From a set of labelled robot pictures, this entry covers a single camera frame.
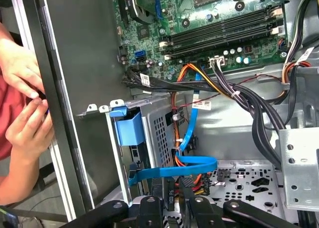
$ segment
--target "sata port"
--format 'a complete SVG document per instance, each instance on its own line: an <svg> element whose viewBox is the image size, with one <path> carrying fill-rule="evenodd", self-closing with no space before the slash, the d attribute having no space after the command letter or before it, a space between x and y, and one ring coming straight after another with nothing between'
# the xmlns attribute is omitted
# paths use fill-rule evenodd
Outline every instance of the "sata port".
<svg viewBox="0 0 319 228"><path fill-rule="evenodd" d="M135 52L134 52L134 55L135 55L135 58L143 57L143 56L146 55L146 52L145 52L145 50L135 51Z"/></svg>

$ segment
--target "circuit board components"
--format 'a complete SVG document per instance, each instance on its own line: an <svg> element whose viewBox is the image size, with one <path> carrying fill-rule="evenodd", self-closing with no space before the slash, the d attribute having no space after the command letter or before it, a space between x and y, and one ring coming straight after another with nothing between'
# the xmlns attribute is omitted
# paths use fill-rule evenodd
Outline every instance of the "circuit board components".
<svg viewBox="0 0 319 228"><path fill-rule="evenodd" d="M119 62L169 81L176 81L188 62L212 74L209 58L224 57L223 72L283 62L284 1L113 0L118 36L127 50Z"/></svg>

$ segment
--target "black cable bundle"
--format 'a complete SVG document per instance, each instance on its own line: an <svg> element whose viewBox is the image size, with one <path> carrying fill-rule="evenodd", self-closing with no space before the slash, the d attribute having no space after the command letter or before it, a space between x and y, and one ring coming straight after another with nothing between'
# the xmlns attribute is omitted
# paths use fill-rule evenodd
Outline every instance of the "black cable bundle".
<svg viewBox="0 0 319 228"><path fill-rule="evenodd" d="M298 13L295 20L295 36L294 36L292 46L288 52L285 64L293 61L298 49L300 48L302 44L305 14L310 1L311 0L302 0L298 7Z"/></svg>

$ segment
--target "perforated metal panel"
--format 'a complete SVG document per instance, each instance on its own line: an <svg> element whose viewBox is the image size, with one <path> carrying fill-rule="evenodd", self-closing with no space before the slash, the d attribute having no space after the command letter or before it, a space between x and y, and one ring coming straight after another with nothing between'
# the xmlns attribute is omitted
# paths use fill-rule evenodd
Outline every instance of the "perforated metal panel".
<svg viewBox="0 0 319 228"><path fill-rule="evenodd" d="M158 117L154 120L154 126L156 131L156 138L159 147L159 155L162 167L167 166L172 160L171 152L168 149L168 143L166 138L165 119Z"/></svg>
<svg viewBox="0 0 319 228"><path fill-rule="evenodd" d="M180 116L181 116L181 119L177 122L177 124L178 124L178 126L181 126L185 122L184 108L183 107L179 107L177 109L177 113L179 113Z"/></svg>

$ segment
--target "white sticker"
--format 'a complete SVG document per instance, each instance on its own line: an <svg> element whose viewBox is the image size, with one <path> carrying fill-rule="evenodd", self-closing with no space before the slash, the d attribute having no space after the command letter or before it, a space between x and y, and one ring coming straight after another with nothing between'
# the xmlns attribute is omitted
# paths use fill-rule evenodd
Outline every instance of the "white sticker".
<svg viewBox="0 0 319 228"><path fill-rule="evenodd" d="M211 110L211 101L200 101L193 103L192 108L197 108L201 110Z"/></svg>
<svg viewBox="0 0 319 228"><path fill-rule="evenodd" d="M300 64L303 61L306 61L309 57L309 55L312 53L312 51L314 50L315 47L310 47L308 48L305 53L298 59L298 61L296 62L296 64Z"/></svg>
<svg viewBox="0 0 319 228"><path fill-rule="evenodd" d="M140 73L141 76L141 82L144 86L149 87L150 86L150 77Z"/></svg>

